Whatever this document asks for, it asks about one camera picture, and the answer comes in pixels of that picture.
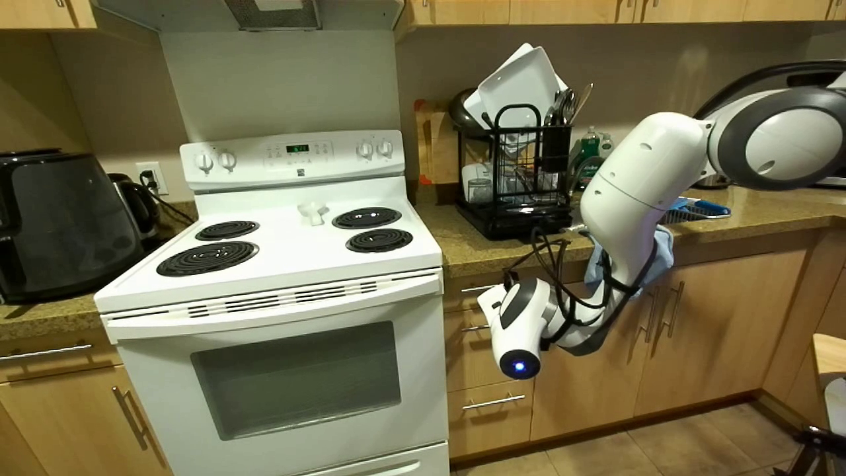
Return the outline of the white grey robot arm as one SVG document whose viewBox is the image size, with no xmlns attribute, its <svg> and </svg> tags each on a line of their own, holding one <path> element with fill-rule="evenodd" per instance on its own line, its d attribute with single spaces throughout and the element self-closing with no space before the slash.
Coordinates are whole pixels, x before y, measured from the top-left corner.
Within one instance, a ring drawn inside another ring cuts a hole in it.
<svg viewBox="0 0 846 476">
<path fill-rule="evenodd" d="M 741 187 L 788 191 L 829 178 L 846 159 L 846 61 L 784 61 L 716 90 L 692 115 L 644 115 L 602 162 L 580 211 L 602 253 L 590 302 L 556 289 L 558 315 L 540 347 L 595 351 L 659 262 L 669 207 L 712 171 Z"/>
</svg>

